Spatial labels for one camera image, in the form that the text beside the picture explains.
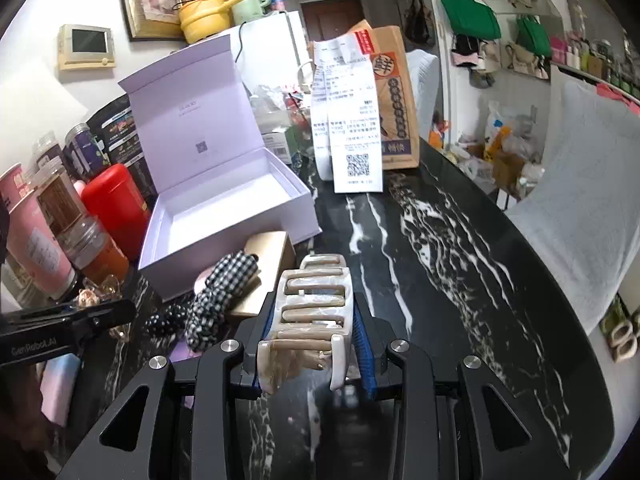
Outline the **gold star hair clip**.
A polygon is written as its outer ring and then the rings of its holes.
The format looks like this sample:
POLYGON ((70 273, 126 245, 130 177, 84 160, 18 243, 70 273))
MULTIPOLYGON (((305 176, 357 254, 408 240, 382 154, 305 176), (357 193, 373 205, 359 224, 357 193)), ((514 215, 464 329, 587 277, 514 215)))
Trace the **gold star hair clip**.
POLYGON ((90 278, 84 278, 74 306, 77 309, 85 309, 119 299, 122 299, 120 281, 116 275, 108 274, 100 284, 96 284, 90 278))

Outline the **pink round compact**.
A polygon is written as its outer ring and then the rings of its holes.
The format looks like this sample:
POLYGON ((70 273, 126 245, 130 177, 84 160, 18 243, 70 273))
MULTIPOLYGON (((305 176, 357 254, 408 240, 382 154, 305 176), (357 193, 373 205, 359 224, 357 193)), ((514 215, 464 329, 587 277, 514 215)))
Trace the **pink round compact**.
POLYGON ((206 280, 208 279, 209 275, 212 274, 213 268, 213 266, 209 266, 200 274, 198 274, 198 277, 196 278, 196 281, 193 285, 193 292, 195 295, 206 289, 206 280))

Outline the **lavender gift box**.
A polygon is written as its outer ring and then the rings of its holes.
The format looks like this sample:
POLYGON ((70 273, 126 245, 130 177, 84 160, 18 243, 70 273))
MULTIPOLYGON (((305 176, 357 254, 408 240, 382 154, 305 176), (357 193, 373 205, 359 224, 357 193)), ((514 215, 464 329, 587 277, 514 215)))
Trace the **lavender gift box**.
POLYGON ((158 196, 139 270, 165 301, 258 233, 321 232, 310 189, 265 147, 228 36, 120 81, 158 196))

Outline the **long white receipt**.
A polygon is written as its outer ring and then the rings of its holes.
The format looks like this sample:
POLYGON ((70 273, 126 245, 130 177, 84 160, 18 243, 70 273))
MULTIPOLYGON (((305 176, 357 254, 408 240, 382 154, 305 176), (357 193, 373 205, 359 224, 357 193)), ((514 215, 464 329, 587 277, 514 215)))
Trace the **long white receipt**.
POLYGON ((383 191, 381 119, 366 32, 314 44, 311 133, 318 175, 338 194, 383 191))

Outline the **black polka dot scrunchie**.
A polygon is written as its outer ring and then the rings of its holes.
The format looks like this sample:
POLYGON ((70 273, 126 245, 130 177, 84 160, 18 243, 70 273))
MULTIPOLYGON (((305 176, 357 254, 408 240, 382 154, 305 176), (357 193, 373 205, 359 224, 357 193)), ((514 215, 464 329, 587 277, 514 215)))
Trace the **black polka dot scrunchie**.
POLYGON ((191 308, 191 300, 168 304, 145 321, 144 329, 154 339, 167 338, 182 333, 186 329, 191 308))

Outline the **clear jar orange label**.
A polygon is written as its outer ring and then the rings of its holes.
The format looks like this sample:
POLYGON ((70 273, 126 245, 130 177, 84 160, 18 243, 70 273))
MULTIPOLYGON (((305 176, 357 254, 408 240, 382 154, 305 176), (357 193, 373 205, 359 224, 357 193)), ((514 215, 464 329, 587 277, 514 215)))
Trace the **clear jar orange label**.
POLYGON ((125 281, 129 260, 98 218, 79 218, 58 241, 73 265, 93 283, 101 285, 110 275, 125 281))

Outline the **brown label clear jar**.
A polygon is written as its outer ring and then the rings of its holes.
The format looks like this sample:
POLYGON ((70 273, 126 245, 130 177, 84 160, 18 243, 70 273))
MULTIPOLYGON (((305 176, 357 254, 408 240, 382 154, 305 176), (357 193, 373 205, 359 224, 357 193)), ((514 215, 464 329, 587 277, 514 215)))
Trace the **brown label clear jar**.
POLYGON ((55 237, 68 231, 88 211, 82 203, 62 159, 58 156, 46 162, 30 181, 39 207, 55 237))

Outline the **purple signed box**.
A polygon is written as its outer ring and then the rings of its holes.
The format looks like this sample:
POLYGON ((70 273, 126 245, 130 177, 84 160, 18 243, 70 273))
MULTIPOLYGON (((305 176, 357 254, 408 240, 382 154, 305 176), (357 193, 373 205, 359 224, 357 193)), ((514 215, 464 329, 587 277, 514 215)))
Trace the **purple signed box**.
POLYGON ((192 350, 186 343, 186 338, 183 336, 176 339, 171 352, 168 354, 168 360, 172 363, 178 363, 194 358, 199 358, 202 355, 201 351, 192 350))

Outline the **white mini fridge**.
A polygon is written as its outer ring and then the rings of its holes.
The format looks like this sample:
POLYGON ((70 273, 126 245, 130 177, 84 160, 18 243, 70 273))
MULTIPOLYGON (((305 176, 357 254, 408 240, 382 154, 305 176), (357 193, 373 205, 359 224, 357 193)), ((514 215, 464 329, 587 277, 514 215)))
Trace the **white mini fridge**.
POLYGON ((310 88, 314 69, 306 30, 297 11, 272 12, 224 30, 217 37, 229 38, 236 67, 248 90, 310 88))

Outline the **yellow pot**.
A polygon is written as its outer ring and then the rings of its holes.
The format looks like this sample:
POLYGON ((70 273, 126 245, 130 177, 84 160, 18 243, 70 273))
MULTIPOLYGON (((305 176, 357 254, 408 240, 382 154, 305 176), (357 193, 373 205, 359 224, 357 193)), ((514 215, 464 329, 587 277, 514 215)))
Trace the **yellow pot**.
POLYGON ((188 0, 175 5, 187 44, 196 44, 232 26, 231 8, 244 0, 188 0))

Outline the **green tote bag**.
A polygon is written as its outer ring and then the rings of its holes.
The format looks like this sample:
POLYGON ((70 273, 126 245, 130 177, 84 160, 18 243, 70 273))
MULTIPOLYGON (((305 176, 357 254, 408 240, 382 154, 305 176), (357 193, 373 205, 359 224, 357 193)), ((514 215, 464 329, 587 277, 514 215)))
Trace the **green tote bag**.
POLYGON ((440 0, 456 35, 480 40, 501 38, 496 14, 489 6, 476 0, 440 0))

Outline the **brown paper bag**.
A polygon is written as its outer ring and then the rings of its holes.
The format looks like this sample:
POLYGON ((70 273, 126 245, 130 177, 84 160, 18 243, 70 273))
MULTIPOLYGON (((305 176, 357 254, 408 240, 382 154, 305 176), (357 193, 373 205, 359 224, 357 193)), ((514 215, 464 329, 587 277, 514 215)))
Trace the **brown paper bag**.
MULTIPOLYGON (((319 102, 324 93, 324 82, 320 75, 320 56, 325 47, 333 47, 339 39, 355 41, 357 51, 370 58, 373 66, 384 170, 412 169, 420 162, 420 134, 416 119, 416 100, 412 92, 409 64, 402 42, 400 28, 396 25, 372 28, 362 20, 348 33, 326 41, 314 41, 308 46, 314 61, 314 84, 312 98, 319 102)), ((314 137, 314 159, 318 175, 323 181, 331 181, 332 162, 328 128, 319 121, 321 105, 311 105, 312 136, 314 137)))

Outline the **gingham checkered scrunchie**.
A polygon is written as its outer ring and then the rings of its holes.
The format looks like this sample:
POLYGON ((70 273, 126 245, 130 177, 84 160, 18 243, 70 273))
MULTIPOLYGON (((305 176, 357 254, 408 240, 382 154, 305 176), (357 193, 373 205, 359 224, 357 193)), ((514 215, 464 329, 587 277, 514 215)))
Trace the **gingham checkered scrunchie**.
POLYGON ((184 336, 192 351, 202 352, 216 344, 226 312, 240 299, 257 272, 258 257, 242 250, 225 255, 213 266, 186 317, 184 336))

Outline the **black snack pouch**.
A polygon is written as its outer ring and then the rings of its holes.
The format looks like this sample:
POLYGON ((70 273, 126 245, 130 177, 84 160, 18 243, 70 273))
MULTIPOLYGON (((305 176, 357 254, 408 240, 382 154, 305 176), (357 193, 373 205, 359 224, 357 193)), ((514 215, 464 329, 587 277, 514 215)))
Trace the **black snack pouch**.
POLYGON ((157 192, 142 151, 128 96, 123 94, 97 110, 87 120, 87 125, 103 142, 104 153, 111 164, 122 164, 128 169, 144 200, 152 207, 157 192))

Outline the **cream hair claw clip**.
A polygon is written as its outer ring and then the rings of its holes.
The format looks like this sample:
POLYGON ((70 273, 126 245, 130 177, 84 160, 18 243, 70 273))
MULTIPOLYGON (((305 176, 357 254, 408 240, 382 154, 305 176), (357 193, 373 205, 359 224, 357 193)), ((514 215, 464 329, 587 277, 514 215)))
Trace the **cream hair claw clip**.
POLYGON ((352 274, 339 254, 308 255, 282 272, 267 333, 258 342, 259 387, 272 396, 302 370, 327 370, 346 382, 355 318, 352 274))

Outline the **red cylindrical canister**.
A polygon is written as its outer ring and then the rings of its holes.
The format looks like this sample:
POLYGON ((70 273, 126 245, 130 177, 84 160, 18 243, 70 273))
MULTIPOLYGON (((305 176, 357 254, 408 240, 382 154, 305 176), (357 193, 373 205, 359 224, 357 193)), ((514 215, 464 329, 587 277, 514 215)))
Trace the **red cylindrical canister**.
POLYGON ((151 213, 128 169, 123 164, 109 166, 85 186, 80 198, 122 253, 137 260, 151 213))

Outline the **light blue box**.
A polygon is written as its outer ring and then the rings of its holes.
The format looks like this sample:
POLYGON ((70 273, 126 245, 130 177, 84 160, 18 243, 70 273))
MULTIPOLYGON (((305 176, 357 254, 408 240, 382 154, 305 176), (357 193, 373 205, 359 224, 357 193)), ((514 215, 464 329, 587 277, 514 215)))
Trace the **light blue box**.
POLYGON ((41 411, 60 427, 66 426, 80 363, 78 356, 66 354, 48 361, 44 367, 40 382, 41 411))

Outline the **white towel covered chair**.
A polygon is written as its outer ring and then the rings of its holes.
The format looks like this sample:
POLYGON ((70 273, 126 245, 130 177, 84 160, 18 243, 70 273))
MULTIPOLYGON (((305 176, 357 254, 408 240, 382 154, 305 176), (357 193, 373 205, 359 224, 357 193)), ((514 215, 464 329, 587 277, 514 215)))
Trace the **white towel covered chair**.
POLYGON ((506 214, 591 333, 639 251, 639 117, 574 82, 561 104, 564 139, 506 214))

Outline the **purple label jar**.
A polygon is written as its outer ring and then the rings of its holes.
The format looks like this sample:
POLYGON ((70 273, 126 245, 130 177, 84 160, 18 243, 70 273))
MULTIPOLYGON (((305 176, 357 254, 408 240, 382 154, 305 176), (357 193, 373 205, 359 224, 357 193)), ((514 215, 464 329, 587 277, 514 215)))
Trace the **purple label jar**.
POLYGON ((65 136, 63 150, 78 177, 90 182, 111 166, 98 140, 84 122, 74 125, 65 136))

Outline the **wall intercom panel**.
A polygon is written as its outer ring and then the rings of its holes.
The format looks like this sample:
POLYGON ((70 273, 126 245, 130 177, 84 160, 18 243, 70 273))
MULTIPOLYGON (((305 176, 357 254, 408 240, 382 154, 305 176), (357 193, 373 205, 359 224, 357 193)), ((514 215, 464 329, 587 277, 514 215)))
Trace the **wall intercom panel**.
POLYGON ((62 25, 58 32, 58 69, 95 70, 116 65, 111 29, 62 25))

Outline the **gold rectangular box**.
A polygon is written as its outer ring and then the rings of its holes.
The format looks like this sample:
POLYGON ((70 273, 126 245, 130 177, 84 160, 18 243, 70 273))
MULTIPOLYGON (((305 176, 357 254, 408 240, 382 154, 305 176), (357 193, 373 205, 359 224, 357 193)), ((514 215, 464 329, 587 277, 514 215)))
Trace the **gold rectangular box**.
POLYGON ((282 272, 295 266, 294 248, 285 231, 253 235, 246 242, 244 252, 258 257, 258 272, 248 283, 241 300, 228 311, 232 318, 258 315, 266 296, 276 290, 282 272))

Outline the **pink paper cup stack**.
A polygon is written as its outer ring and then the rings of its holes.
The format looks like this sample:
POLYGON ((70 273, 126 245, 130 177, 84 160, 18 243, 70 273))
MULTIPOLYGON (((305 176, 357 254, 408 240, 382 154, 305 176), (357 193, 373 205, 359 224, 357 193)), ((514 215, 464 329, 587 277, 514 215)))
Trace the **pink paper cup stack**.
POLYGON ((52 300, 63 299, 75 285, 76 272, 49 228, 19 162, 1 175, 1 199, 10 218, 9 253, 42 292, 52 300))

